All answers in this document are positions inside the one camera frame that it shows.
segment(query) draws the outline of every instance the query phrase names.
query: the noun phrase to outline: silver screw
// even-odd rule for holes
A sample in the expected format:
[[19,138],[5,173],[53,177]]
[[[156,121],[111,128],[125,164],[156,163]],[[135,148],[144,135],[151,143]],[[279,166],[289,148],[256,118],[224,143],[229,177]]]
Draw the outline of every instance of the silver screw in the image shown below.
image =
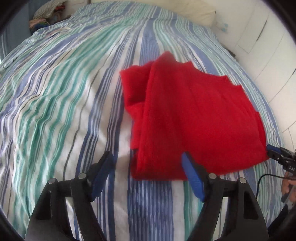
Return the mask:
[[215,173],[210,173],[209,174],[209,178],[210,179],[216,179],[217,178],[217,175]]
[[57,181],[56,178],[51,178],[51,179],[48,180],[48,184],[53,184],[53,183],[55,183],[56,181]]
[[247,180],[244,179],[243,177],[241,177],[241,178],[239,179],[239,181],[240,181],[240,183],[243,183],[243,184],[247,183]]
[[86,174],[85,174],[85,173],[80,173],[80,174],[78,175],[78,178],[79,178],[79,179],[84,179],[84,178],[86,178]]

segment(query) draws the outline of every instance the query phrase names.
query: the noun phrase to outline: wall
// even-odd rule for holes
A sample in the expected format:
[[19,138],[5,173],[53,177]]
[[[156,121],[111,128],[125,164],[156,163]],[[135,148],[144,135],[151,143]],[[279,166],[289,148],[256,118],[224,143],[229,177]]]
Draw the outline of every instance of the wall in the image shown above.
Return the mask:
[[227,33],[219,41],[266,97],[288,149],[296,148],[296,45],[275,13],[261,0],[204,0],[216,8]]

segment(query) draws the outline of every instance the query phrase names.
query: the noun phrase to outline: folded red sweater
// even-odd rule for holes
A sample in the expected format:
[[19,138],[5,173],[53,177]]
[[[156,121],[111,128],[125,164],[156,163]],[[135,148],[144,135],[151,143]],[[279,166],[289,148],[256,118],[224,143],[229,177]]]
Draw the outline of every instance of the folded red sweater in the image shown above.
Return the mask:
[[120,74],[125,108],[134,120],[134,178],[185,180],[184,151],[218,175],[267,159],[260,115],[227,76],[200,72],[169,52]]

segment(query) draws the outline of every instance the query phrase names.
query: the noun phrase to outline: striped bed sheet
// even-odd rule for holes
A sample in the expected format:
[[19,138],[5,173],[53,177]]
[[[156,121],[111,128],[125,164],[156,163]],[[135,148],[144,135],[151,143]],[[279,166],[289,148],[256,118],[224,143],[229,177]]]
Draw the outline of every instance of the striped bed sheet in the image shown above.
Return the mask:
[[[132,120],[119,71],[166,50],[177,61],[242,85],[261,114],[268,143],[282,145],[265,98],[209,28],[141,3],[86,5],[38,30],[0,65],[0,206],[23,237],[47,180],[72,179],[110,150],[116,170],[92,203],[107,239],[186,240],[202,208],[188,182],[136,181],[129,172]],[[283,170],[268,160],[222,178],[245,177],[255,191],[265,173]],[[267,225],[282,208],[280,185],[267,177],[260,186]],[[223,203],[214,239],[223,228]],[[71,199],[67,208],[74,237],[81,239]]]

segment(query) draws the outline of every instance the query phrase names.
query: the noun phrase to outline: black cable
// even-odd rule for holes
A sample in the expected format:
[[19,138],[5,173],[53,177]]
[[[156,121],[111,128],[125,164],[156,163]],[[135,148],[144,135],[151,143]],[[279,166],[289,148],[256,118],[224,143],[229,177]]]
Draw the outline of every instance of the black cable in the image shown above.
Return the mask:
[[258,183],[257,183],[257,192],[256,192],[256,199],[258,198],[258,194],[259,194],[259,185],[260,185],[260,181],[263,177],[265,176],[272,176],[272,177],[277,177],[277,178],[280,178],[280,179],[288,179],[288,180],[296,180],[296,178],[290,178],[290,177],[281,177],[281,176],[277,176],[277,175],[273,175],[273,174],[264,174],[262,175],[259,180],[258,180]]

